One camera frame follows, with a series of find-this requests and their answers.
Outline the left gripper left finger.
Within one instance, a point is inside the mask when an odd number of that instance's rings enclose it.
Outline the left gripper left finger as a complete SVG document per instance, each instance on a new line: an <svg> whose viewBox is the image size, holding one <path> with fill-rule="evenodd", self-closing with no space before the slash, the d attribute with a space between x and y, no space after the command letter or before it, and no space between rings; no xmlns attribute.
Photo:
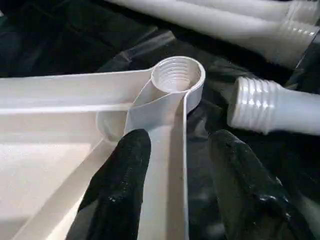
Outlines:
<svg viewBox="0 0 320 240"><path fill-rule="evenodd" d="M151 146L145 129L120 139L91 178L66 239L137 239Z"/></svg>

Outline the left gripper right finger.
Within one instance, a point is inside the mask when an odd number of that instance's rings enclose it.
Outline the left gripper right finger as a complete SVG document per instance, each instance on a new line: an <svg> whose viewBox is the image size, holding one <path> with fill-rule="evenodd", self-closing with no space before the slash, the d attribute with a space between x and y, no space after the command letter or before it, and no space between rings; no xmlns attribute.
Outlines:
<svg viewBox="0 0 320 240"><path fill-rule="evenodd" d="M227 130L209 136L213 183L228 240L314 240L281 181Z"/></svg>

